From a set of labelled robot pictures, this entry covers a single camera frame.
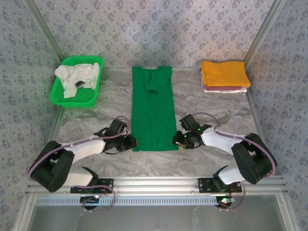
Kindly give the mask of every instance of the green cloth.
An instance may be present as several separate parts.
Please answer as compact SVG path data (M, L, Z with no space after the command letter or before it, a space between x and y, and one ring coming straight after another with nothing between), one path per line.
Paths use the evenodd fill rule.
M171 66L143 69L134 66L131 133L134 151L177 150L172 144L176 121L171 85Z

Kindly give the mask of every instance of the stack of folded clothes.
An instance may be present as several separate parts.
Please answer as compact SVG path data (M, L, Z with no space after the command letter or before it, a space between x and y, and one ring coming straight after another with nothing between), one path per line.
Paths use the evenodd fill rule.
M247 92L247 88L250 87L244 62L213 63L202 61L200 66L204 92L239 93Z

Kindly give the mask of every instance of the green plastic basket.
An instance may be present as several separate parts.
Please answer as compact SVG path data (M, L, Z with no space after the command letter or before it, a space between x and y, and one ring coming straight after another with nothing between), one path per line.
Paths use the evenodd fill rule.
M98 90L100 87L101 75L103 70L103 59L100 56L70 56L64 59L61 65L75 66L77 64L94 64L100 65L100 72L98 74L96 89L91 88L79 88L75 97L65 99L64 89L59 78L56 78L51 94L50 100L55 105L61 105L66 108L88 108L95 105Z

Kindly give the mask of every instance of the gray marble table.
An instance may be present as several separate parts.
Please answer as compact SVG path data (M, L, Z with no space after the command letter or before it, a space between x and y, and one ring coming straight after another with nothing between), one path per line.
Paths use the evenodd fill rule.
M200 72L173 71L172 87L179 120L189 113L207 112L218 118L220 130L235 134L256 132L252 111L246 94L204 93ZM72 142L84 139L119 116L131 117L131 71L103 71L99 96L93 108L66 109L57 141ZM214 120L199 115L200 124L214 125ZM219 168L234 164L232 155L214 147L201 146L195 150L179 149L168 152L133 152L97 154L76 162L100 177L146 176L212 176Z

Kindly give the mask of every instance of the glass panel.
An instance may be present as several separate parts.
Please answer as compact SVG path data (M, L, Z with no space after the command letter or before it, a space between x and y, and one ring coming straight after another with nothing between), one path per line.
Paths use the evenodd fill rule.
M114 206L84 213L79 206L37 206L30 231L283 231L275 196L247 196L236 210L214 206Z

